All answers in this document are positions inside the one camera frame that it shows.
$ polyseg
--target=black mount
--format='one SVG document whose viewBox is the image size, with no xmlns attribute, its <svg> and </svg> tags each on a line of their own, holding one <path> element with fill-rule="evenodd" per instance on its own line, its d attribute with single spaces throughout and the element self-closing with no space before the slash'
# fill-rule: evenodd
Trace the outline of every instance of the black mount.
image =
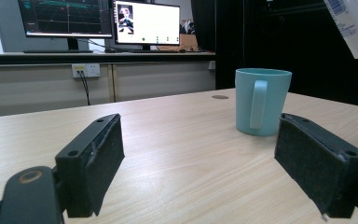
<svg viewBox="0 0 358 224">
<path fill-rule="evenodd" d="M 358 148 L 316 123 L 282 114 L 275 159 L 322 214 L 350 218 L 358 207 Z"/>
<path fill-rule="evenodd" d="M 120 115 L 96 119 L 55 157 L 53 169 L 38 166 L 13 175 L 0 202 L 0 224 L 63 223 L 97 216 L 124 159 Z"/>
</svg>

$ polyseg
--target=mug handle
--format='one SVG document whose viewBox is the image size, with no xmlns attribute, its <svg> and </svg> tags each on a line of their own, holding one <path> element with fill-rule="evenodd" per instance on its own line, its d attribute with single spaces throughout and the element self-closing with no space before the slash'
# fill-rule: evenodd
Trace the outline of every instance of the mug handle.
<svg viewBox="0 0 358 224">
<path fill-rule="evenodd" d="M 257 80 L 255 82 L 250 123 L 250 128 L 252 129 L 261 129 L 263 125 L 268 85 L 269 83 L 264 80 Z"/>
</svg>

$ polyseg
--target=label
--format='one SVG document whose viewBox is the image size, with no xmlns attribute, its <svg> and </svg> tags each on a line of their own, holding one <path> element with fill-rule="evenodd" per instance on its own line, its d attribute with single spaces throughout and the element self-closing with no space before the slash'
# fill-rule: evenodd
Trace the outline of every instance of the label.
<svg viewBox="0 0 358 224">
<path fill-rule="evenodd" d="M 358 58 L 358 0 L 324 0 L 354 58 Z"/>
</svg>

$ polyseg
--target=dark background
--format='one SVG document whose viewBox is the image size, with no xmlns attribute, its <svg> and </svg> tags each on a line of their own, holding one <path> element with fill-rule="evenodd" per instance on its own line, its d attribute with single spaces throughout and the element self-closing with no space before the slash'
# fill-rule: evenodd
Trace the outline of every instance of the dark background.
<svg viewBox="0 0 358 224">
<path fill-rule="evenodd" d="M 234 88 L 237 68 L 267 67 L 293 72 L 290 92 L 358 105 L 358 59 L 323 0 L 274 0 L 271 7 L 192 0 L 192 8 L 200 46 L 216 52 L 218 90 Z"/>
</svg>

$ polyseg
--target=computer monitor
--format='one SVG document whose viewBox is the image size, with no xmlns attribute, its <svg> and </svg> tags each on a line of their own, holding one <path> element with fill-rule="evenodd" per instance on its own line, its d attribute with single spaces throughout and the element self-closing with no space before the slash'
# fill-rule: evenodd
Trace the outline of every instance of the computer monitor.
<svg viewBox="0 0 358 224">
<path fill-rule="evenodd" d="M 180 7 L 113 0 L 115 44 L 180 46 Z"/>
<path fill-rule="evenodd" d="M 26 37 L 113 38 L 111 0 L 18 0 Z"/>
</svg>

